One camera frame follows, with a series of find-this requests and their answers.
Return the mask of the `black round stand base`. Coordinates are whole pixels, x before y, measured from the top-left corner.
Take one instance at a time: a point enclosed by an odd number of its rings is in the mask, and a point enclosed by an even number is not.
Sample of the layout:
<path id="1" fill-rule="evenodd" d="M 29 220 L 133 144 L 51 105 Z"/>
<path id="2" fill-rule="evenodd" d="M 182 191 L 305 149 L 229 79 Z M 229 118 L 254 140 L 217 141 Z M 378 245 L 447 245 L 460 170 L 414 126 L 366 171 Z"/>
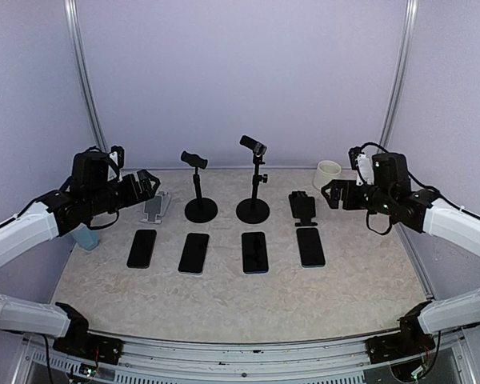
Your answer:
<path id="1" fill-rule="evenodd" d="M 194 168 L 193 184 L 195 198 L 190 200 L 185 207 L 186 219 L 194 223 L 206 223 L 213 220 L 218 214 L 216 202 L 202 195 L 201 179 L 199 170 L 204 170 L 208 166 L 208 160 L 201 158 L 197 154 L 191 154 L 183 151 L 181 160 Z"/>

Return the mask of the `blue phone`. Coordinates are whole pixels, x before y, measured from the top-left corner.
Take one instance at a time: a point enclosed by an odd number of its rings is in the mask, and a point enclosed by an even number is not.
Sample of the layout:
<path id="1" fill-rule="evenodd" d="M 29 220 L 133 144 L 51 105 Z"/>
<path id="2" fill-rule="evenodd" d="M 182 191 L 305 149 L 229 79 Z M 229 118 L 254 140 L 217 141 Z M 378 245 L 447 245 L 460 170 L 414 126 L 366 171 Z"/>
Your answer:
<path id="1" fill-rule="evenodd" d="M 264 274 L 269 270 L 266 236 L 263 232 L 242 233 L 242 269 L 245 274 Z"/>

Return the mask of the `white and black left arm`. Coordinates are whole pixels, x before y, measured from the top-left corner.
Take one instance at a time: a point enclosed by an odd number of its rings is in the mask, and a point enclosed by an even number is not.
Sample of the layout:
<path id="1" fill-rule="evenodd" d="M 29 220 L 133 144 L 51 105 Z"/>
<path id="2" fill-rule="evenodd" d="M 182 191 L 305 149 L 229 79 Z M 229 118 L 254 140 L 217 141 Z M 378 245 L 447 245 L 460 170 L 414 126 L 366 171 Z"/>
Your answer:
<path id="1" fill-rule="evenodd" d="M 155 197 L 159 179 L 148 170 L 122 175 L 125 151 L 109 153 L 91 147 L 74 156 L 72 172 L 62 186 L 31 200 L 0 223 L 0 269 L 28 250 L 60 238 L 101 214 L 118 216 L 124 208 Z M 88 321 L 72 306 L 41 304 L 0 294 L 0 330 L 44 334 L 65 343 L 81 356 L 96 347 Z"/>

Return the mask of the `black front stand with pole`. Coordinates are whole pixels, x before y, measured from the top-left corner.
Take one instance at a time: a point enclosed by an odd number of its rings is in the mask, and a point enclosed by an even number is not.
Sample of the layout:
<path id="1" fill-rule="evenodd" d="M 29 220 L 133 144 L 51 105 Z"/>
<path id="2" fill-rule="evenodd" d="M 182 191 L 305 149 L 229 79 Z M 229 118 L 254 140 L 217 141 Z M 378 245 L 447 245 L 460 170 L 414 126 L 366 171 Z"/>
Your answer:
<path id="1" fill-rule="evenodd" d="M 258 197 L 259 185 L 261 183 L 267 183 L 268 181 L 267 174 L 260 174 L 260 166 L 265 164 L 263 156 L 267 147 L 247 135 L 241 137 L 239 144 L 252 150 L 254 174 L 252 177 L 251 197 L 242 200 L 237 205 L 236 215 L 244 223 L 260 224 L 270 216 L 270 208 L 268 204 Z"/>

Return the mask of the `black folding phone stand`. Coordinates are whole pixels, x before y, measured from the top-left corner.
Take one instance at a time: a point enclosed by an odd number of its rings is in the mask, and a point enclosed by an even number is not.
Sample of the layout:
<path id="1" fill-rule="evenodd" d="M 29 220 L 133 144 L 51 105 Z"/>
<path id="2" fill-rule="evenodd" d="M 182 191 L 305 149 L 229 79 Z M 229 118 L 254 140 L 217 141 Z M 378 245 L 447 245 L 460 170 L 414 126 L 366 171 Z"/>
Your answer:
<path id="1" fill-rule="evenodd" d="M 298 219 L 296 227 L 313 227 L 318 224 L 313 221 L 316 217 L 314 197 L 308 196 L 305 191 L 293 191 L 289 195 L 290 208 L 293 218 Z"/>

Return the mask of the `black phone with silver back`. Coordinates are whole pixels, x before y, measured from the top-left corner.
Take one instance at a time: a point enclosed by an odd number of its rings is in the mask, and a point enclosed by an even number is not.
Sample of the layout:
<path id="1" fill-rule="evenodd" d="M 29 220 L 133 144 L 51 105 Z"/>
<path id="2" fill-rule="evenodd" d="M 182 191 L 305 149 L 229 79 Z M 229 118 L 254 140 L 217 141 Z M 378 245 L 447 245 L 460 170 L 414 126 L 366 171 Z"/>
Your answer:
<path id="1" fill-rule="evenodd" d="M 190 233 L 186 236 L 178 271 L 182 274 L 201 274 L 210 236 L 202 233 Z"/>

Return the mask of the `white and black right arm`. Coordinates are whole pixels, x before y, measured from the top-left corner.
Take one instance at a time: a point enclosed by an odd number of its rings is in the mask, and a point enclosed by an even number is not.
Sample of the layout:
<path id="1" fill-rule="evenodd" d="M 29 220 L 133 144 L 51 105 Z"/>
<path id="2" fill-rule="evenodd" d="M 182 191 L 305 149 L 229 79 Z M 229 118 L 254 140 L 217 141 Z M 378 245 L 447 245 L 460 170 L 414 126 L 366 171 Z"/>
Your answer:
<path id="1" fill-rule="evenodd" d="M 443 239 L 480 258 L 480 216 L 448 200 L 437 188 L 418 183 L 404 154 L 385 149 L 373 155 L 364 146 L 349 151 L 355 180 L 333 179 L 321 188 L 329 208 L 384 214 L 388 226 L 402 224 L 419 234 Z M 394 349 L 409 355 L 425 336 L 480 323 L 480 287 L 458 296 L 424 302 L 401 318 Z"/>

